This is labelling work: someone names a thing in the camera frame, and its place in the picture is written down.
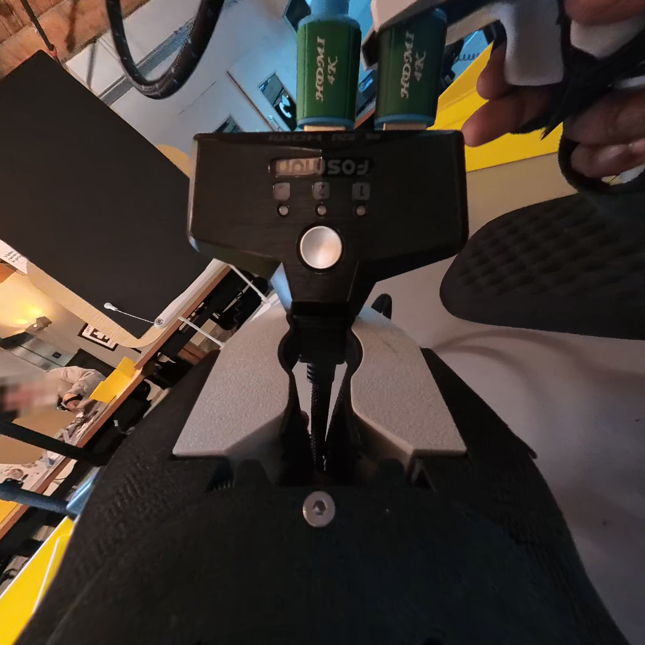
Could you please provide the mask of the black sign phone icon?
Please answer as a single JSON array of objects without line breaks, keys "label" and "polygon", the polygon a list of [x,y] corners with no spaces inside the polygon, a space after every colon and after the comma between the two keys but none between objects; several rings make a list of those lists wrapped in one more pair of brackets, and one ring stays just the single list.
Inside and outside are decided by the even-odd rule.
[{"label": "black sign phone icon", "polygon": [[293,132],[297,129],[296,102],[279,76],[273,72],[259,84],[263,107],[270,128],[275,131]]}]

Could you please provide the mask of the white paper sign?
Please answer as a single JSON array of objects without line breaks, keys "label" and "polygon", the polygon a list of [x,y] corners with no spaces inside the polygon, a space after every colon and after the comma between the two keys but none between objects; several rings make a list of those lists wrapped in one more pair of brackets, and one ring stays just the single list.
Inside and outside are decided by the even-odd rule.
[{"label": "white paper sign", "polygon": [[26,275],[28,272],[28,260],[21,255],[18,251],[14,250],[5,242],[0,242],[1,246],[1,261],[10,265],[14,270]]}]

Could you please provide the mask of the small yellow box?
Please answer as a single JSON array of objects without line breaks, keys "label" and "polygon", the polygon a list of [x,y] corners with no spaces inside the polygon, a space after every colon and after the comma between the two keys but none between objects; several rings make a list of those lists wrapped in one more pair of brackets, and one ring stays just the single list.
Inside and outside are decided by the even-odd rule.
[{"label": "small yellow box", "polygon": [[117,368],[88,396],[90,399],[109,404],[117,399],[138,378],[141,371],[135,369],[132,359],[123,358]]}]

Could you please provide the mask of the person's right hand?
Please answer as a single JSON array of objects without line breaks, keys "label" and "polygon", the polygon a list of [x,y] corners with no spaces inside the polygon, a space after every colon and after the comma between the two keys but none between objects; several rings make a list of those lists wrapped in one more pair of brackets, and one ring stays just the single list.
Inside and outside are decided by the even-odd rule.
[{"label": "person's right hand", "polygon": [[[551,86],[513,86],[504,77],[506,45],[492,51],[477,82],[486,102],[462,126],[464,141],[477,147],[543,116]],[[564,123],[563,136],[576,143],[571,167],[602,179],[644,164],[644,89],[611,92]]]}]

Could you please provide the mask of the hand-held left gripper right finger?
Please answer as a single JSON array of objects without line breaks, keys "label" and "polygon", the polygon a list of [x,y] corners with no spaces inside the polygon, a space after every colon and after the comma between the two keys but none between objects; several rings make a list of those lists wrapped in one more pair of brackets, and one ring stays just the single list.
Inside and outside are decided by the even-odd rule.
[{"label": "hand-held left gripper right finger", "polygon": [[347,343],[342,385],[328,426],[328,477],[341,484],[398,461],[461,457],[466,444],[421,348],[382,313],[365,306]]}]

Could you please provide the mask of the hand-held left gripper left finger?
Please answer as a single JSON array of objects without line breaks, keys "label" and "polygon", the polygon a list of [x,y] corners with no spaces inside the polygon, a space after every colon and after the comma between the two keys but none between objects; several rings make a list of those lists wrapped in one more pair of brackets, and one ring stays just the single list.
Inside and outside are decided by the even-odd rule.
[{"label": "hand-held left gripper left finger", "polygon": [[310,479],[310,438],[294,376],[278,354],[289,332],[285,309],[274,304],[226,342],[172,449],[175,458],[214,457],[232,473],[256,461],[271,483]]}]

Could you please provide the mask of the black panel wooden edge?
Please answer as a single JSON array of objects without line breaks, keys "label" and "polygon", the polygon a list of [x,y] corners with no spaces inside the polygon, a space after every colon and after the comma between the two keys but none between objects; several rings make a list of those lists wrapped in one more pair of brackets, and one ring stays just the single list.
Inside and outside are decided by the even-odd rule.
[{"label": "black panel wooden edge", "polygon": [[1,80],[1,240],[121,344],[148,344],[228,270],[189,244],[188,197],[188,176],[46,53]]}]

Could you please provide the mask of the black quilted mat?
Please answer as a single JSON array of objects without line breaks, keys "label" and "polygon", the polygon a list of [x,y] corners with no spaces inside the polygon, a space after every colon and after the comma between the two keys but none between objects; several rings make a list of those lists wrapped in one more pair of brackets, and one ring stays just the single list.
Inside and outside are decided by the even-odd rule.
[{"label": "black quilted mat", "polygon": [[472,235],[440,300],[498,327],[644,340],[644,193],[578,193],[516,209]]}]

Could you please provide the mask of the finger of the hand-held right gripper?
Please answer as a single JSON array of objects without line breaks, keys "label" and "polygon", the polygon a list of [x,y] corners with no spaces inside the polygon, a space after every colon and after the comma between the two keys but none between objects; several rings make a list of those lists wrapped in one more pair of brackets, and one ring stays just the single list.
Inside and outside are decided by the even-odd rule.
[{"label": "finger of the hand-held right gripper", "polygon": [[451,46],[467,36],[483,30],[493,42],[506,40],[506,6],[444,6],[446,37],[444,44]]},{"label": "finger of the hand-held right gripper", "polygon": [[444,1],[371,1],[373,25],[361,43],[361,61],[366,69],[375,68],[379,57],[378,40],[384,31],[427,11]]}]

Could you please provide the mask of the small black white marker sign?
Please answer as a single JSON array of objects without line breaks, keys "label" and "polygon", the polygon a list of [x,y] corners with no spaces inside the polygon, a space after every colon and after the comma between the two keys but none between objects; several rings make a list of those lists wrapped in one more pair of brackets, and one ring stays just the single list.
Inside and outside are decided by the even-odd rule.
[{"label": "small black white marker sign", "polygon": [[97,345],[108,351],[115,351],[119,346],[116,341],[111,339],[108,335],[103,334],[96,327],[85,323],[77,334],[78,338],[84,339],[94,345]]}]

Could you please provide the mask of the blue metal pole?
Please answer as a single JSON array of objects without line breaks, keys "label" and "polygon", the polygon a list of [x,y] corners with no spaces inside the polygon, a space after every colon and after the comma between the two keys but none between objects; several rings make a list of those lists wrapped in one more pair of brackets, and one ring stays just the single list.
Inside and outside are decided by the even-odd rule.
[{"label": "blue metal pole", "polygon": [[45,512],[66,515],[70,518],[77,518],[80,513],[80,511],[73,507],[71,502],[25,490],[13,480],[1,483],[1,500],[33,507]]}]

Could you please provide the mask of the black HDMI switch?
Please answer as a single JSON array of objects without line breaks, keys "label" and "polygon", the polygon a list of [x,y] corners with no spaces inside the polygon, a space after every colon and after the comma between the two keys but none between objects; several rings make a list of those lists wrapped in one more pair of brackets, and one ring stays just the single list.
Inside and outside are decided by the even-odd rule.
[{"label": "black HDMI switch", "polygon": [[199,133],[188,238],[202,254],[286,286],[278,357],[313,378],[313,467],[349,482],[349,413],[324,429],[332,369],[358,350],[350,330],[375,284],[465,245],[464,138],[456,130]]}]

